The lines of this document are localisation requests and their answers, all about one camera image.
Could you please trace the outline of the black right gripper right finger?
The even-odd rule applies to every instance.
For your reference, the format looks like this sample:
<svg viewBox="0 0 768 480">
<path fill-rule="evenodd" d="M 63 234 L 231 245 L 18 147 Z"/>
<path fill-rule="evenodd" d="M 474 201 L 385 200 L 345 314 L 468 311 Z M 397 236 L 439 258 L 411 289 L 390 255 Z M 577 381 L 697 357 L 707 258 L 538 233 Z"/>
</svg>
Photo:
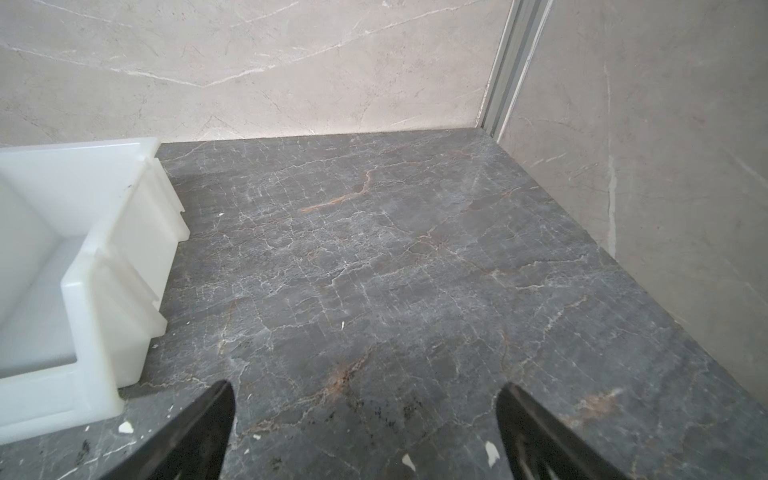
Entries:
<svg viewBox="0 0 768 480">
<path fill-rule="evenodd" d="M 496 420 L 515 479 L 624 479 L 529 393 L 514 383 L 496 396 Z"/>
</svg>

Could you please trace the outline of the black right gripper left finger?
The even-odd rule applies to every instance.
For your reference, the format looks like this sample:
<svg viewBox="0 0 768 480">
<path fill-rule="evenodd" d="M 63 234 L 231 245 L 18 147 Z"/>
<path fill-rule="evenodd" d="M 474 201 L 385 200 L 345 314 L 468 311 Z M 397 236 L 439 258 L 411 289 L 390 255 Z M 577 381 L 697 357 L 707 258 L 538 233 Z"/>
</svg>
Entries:
<svg viewBox="0 0 768 480">
<path fill-rule="evenodd" d="M 217 479 L 234 424 L 232 384 L 220 380 L 188 405 L 105 479 Z"/>
</svg>

